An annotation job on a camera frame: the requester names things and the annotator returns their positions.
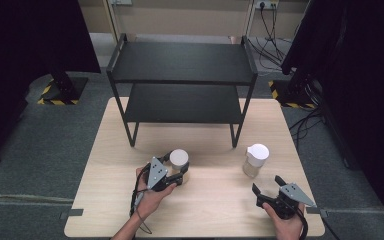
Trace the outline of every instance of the shelf tier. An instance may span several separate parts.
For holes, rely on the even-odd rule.
[[[127,122],[241,123],[235,86],[134,84]]]
[[[257,72],[245,48],[243,44],[123,42],[108,71],[115,83],[250,85]]]

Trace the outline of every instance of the white cup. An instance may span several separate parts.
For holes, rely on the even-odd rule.
[[[269,149],[263,144],[256,143],[247,148],[246,160],[242,169],[249,177],[256,177],[260,168],[269,157]]]
[[[189,155],[183,149],[173,150],[170,154],[171,174],[174,175],[180,172],[183,166],[189,162]],[[189,180],[189,170],[183,174],[183,184]]]

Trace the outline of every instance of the wooden table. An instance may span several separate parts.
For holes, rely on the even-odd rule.
[[[115,99],[109,100],[65,227],[69,237],[111,237],[129,218],[135,169],[152,156],[181,148],[188,152],[190,178],[165,198],[146,224],[153,234],[137,237],[266,237],[274,236],[268,215],[255,206],[251,190],[276,197],[275,175],[296,182],[314,200],[277,101],[252,99],[238,146],[232,148],[228,125],[141,124],[130,147]],[[270,157],[251,179],[242,171],[245,151],[265,144]],[[307,215],[308,236],[320,236],[319,215]]]

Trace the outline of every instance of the black metal shelf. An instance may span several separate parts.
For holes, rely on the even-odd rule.
[[[257,67],[245,36],[241,44],[207,44],[127,42],[123,34],[107,75],[131,146],[139,123],[161,122],[229,124],[236,147]],[[133,84],[126,110],[116,87],[120,83]],[[249,87],[242,109],[236,86]],[[133,136],[129,122],[136,123]]]
[[[241,122],[235,86],[135,84],[126,108],[128,122]]]

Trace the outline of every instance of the yellow black caution tape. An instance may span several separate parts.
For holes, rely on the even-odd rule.
[[[300,103],[295,103],[294,101],[289,101],[291,99],[286,99],[281,97],[281,93],[279,92],[278,89],[278,84],[275,84],[274,81],[269,82],[270,86],[270,91],[272,93],[272,96],[274,99],[276,99],[282,107],[293,107],[293,108],[315,108],[316,106],[312,101],[308,98],[305,99],[305,101],[300,102]]]
[[[79,99],[63,99],[58,87],[55,85],[54,79],[48,83],[37,101],[38,104],[49,105],[76,105]]]

